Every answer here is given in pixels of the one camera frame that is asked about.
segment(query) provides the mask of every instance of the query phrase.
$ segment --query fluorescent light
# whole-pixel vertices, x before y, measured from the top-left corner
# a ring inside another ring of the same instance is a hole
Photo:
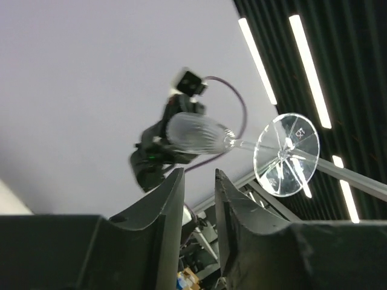
[[[343,163],[343,160],[336,156],[336,155],[332,155],[332,160],[333,160],[333,164],[336,165],[337,167],[340,167],[340,168],[344,168],[344,163]]]
[[[250,53],[252,54],[256,68],[258,69],[259,75],[261,76],[268,99],[273,105],[276,105],[277,104],[276,97],[274,95],[270,81],[268,80],[264,64],[262,63],[261,56],[259,55],[258,49],[255,45],[255,41],[254,41],[252,32],[249,28],[249,25],[247,23],[247,20],[246,18],[241,18],[238,22],[239,22],[239,26],[242,29],[243,36],[246,39],[247,45],[249,46],[249,50],[250,50]]]
[[[308,186],[308,182],[304,175],[304,170],[301,167],[300,162],[296,158],[290,158],[294,164],[294,169],[296,170],[296,173],[298,177],[301,179],[301,186],[304,189],[305,196],[308,198],[312,198],[312,192],[310,192],[310,188]]]
[[[254,198],[254,196],[253,196],[253,193],[252,193],[252,192],[249,192],[249,195],[250,195],[250,198],[256,203],[255,198]]]
[[[317,77],[316,68],[313,64],[312,55],[308,46],[307,37],[305,31],[302,28],[302,22],[299,15],[293,15],[289,17],[291,29],[293,30],[294,37],[296,38],[296,43],[298,50],[300,52],[302,63],[304,64],[304,69],[307,74],[309,81],[310,89],[312,91],[314,103],[317,107],[317,113],[319,114],[321,126],[327,129],[331,129],[331,120],[329,119],[329,114],[327,106],[325,105],[325,100],[322,95],[322,90],[319,83],[319,78]]]
[[[343,160],[340,157],[333,155],[332,160],[333,160],[334,165],[336,165],[340,168],[344,168]],[[344,200],[346,203],[346,207],[348,209],[348,213],[350,214],[351,221],[354,224],[358,224],[360,222],[360,220],[359,220],[359,215],[357,214],[355,201],[353,200],[351,187],[350,187],[349,183],[344,181],[344,180],[340,180],[340,185],[341,185],[341,189],[342,189],[343,194],[344,194]]]

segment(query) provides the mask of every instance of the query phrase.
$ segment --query ceiling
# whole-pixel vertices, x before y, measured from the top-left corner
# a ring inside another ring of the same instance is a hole
[[[297,112],[317,127],[320,156],[387,182],[387,2],[383,0],[235,0],[261,54],[279,113]],[[332,129],[320,125],[290,26],[300,15]],[[316,172],[313,197],[280,199],[302,219],[349,219],[339,181]],[[387,219],[387,204],[352,188],[360,219]]]
[[[1,6],[0,179],[35,213],[109,216],[140,199],[127,159],[161,117],[169,84],[184,66],[238,88],[249,109],[245,139],[255,141],[278,115],[232,1]],[[237,99],[209,85],[201,99],[208,114],[237,131]],[[236,180],[252,170],[251,159],[235,150],[189,172],[188,204],[213,194],[215,168]]]

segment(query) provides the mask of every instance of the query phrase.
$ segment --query wine glass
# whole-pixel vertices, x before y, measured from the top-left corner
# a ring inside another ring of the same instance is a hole
[[[220,154],[233,148],[253,152],[257,181],[271,195],[291,196],[313,176],[320,141],[311,121],[300,114],[277,116],[256,143],[239,140],[234,132],[205,115],[181,112],[167,125],[167,139],[177,150],[192,154]]]

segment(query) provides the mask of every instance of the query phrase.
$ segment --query robotic arm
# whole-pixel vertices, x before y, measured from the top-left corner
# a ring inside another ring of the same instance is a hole
[[[168,98],[161,120],[144,130],[141,142],[135,144],[137,149],[129,163],[137,183],[145,192],[159,186],[165,179],[164,174],[176,164],[189,164],[198,156],[177,151],[166,138],[166,128],[177,113],[205,114],[206,107],[195,99],[195,95],[201,95],[206,88],[202,78],[184,69],[172,82],[174,93]]]

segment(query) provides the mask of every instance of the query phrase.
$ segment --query black slatted ceiling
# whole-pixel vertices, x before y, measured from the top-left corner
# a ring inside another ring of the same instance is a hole
[[[280,114],[297,112],[317,127],[321,158],[387,182],[387,1],[235,0],[249,23]],[[289,17],[300,15],[332,129],[320,126]],[[302,219],[349,219],[339,181],[316,172],[312,199],[280,199]],[[387,203],[352,188],[360,219],[387,219]]]

